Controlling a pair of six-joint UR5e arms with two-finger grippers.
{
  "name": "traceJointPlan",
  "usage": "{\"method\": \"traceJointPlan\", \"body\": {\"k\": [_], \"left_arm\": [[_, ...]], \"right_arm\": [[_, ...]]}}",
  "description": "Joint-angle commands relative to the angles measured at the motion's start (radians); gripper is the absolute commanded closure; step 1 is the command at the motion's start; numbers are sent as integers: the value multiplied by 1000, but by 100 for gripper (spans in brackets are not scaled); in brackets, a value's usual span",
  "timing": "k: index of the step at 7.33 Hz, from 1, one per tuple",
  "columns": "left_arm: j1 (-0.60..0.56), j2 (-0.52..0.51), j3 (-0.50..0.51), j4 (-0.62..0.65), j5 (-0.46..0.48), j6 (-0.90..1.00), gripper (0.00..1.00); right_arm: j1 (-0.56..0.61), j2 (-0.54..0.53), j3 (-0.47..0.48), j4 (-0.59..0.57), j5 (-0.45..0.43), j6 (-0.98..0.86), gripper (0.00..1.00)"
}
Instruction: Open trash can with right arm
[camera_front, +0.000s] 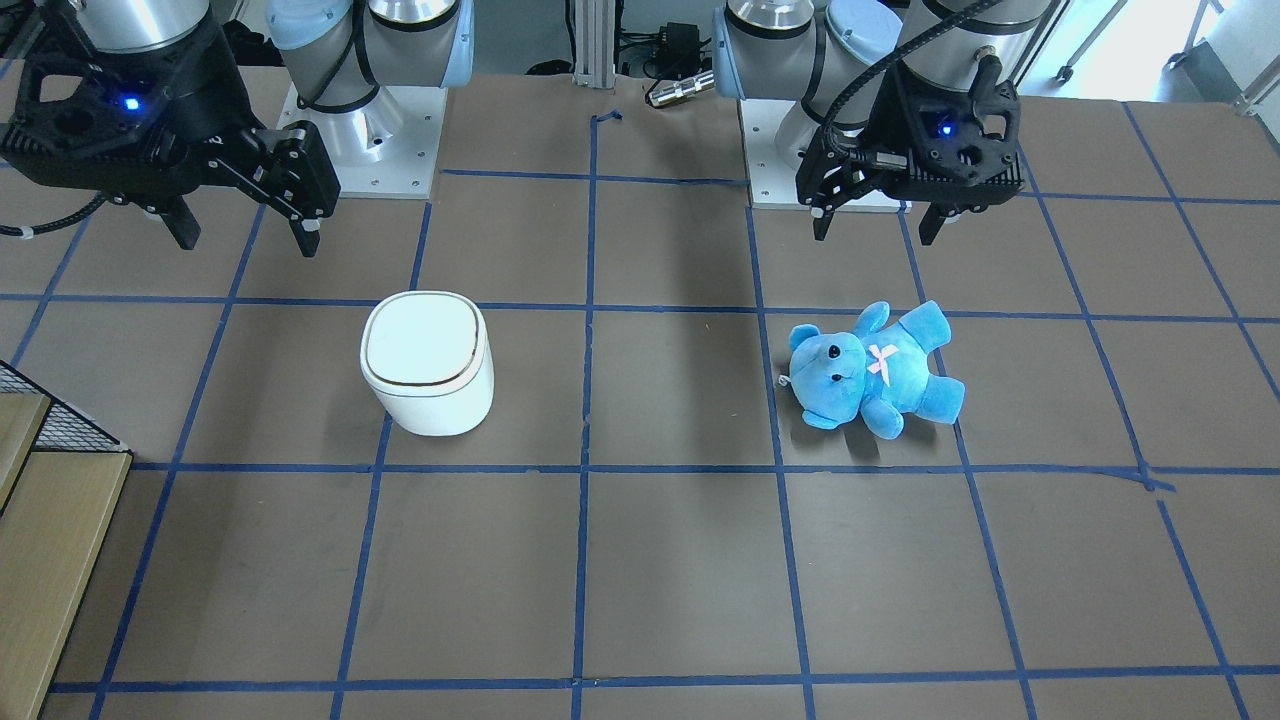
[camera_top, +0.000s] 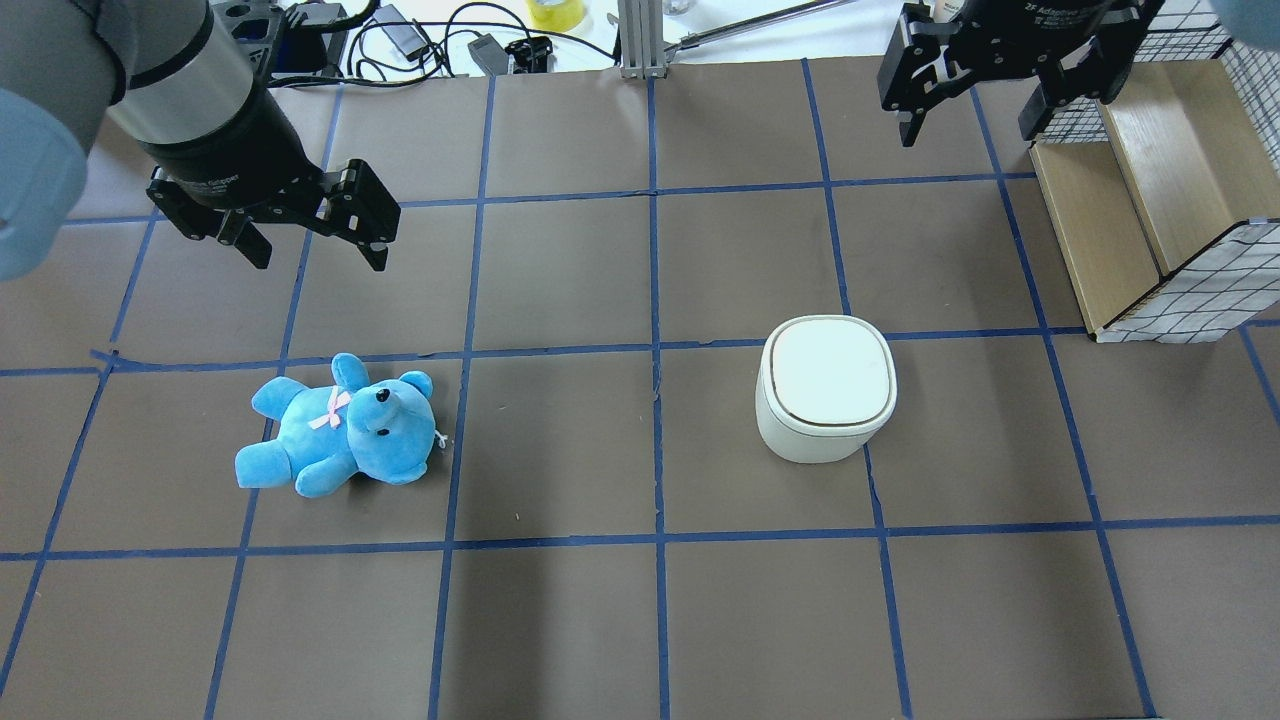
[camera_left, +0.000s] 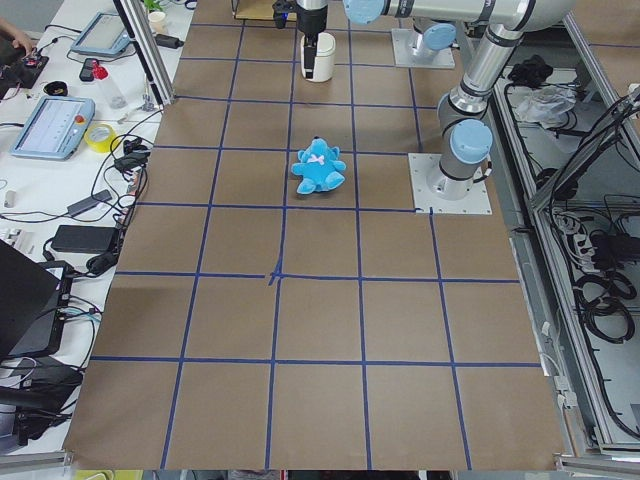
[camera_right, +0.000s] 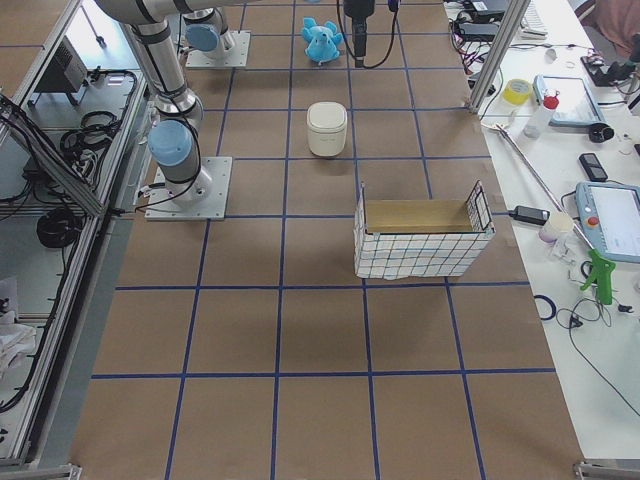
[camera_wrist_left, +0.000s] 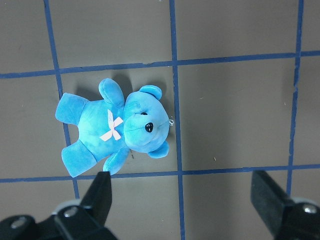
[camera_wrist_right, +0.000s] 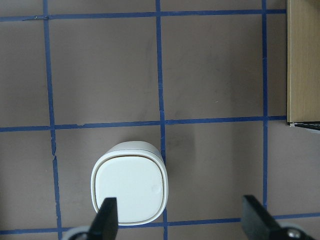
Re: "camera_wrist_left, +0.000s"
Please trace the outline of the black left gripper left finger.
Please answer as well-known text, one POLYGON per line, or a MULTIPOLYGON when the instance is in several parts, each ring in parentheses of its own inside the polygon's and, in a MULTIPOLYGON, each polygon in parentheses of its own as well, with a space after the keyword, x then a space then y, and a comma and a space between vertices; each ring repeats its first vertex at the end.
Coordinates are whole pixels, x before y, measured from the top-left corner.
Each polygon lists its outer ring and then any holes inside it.
POLYGON ((2 240, 116 240, 105 227, 112 205, 111 175, 99 172, 78 204, 66 205, 42 222, 14 215, 0 222, 2 240))

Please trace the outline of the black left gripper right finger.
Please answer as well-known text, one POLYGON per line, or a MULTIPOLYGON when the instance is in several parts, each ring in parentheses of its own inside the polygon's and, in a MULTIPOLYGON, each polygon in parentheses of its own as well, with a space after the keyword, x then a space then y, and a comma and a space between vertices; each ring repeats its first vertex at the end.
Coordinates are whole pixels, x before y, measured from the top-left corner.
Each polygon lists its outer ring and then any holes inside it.
POLYGON ((320 205, 290 197, 266 171, 252 173, 250 200, 274 240, 320 238, 320 205))

